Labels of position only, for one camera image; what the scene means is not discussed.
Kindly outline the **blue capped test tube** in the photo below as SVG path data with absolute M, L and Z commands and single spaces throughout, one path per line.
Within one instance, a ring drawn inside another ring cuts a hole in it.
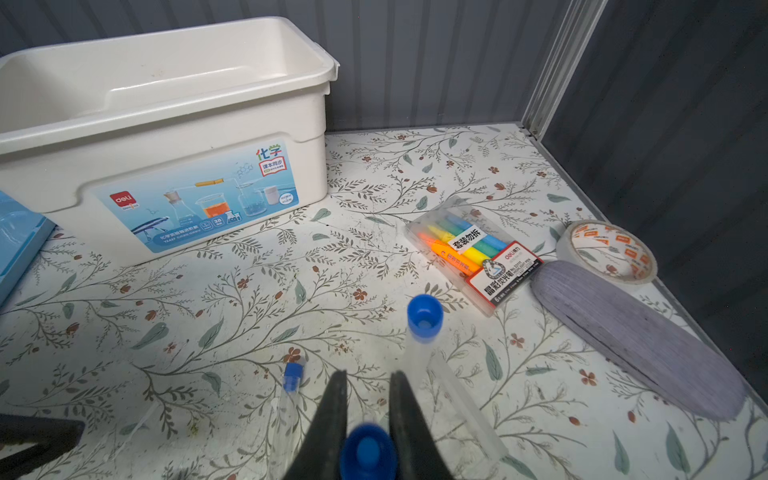
M 304 366 L 288 363 L 284 370 L 283 386 L 274 407 L 272 453 L 268 463 L 269 479 L 282 479 L 287 473 L 296 448 L 299 413 L 297 396 L 303 380 Z
M 437 352 L 444 310 L 439 300 L 428 294 L 413 297 L 408 303 L 407 332 L 403 366 L 412 387 L 418 389 L 429 371 L 437 378 L 444 392 L 491 462 L 501 461 L 508 450 L 481 413 L 447 361 Z
M 362 423 L 346 438 L 339 460 L 342 480 L 395 480 L 397 453 L 389 434 L 378 424 Z

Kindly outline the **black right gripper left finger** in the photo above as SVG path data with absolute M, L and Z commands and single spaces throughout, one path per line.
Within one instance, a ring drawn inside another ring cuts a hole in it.
M 340 479 L 340 457 L 347 437 L 347 372 L 334 372 L 285 480 Z

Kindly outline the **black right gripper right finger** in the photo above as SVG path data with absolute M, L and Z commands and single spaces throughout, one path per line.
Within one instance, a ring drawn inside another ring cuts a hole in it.
M 398 458 L 396 479 L 454 479 L 402 371 L 394 372 L 390 378 L 389 432 Z

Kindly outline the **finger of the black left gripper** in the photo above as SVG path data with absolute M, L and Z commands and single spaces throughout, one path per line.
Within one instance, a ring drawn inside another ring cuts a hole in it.
M 74 449 L 85 432 L 80 420 L 1 415 L 1 445 L 27 445 L 1 459 L 2 477 L 21 477 Z

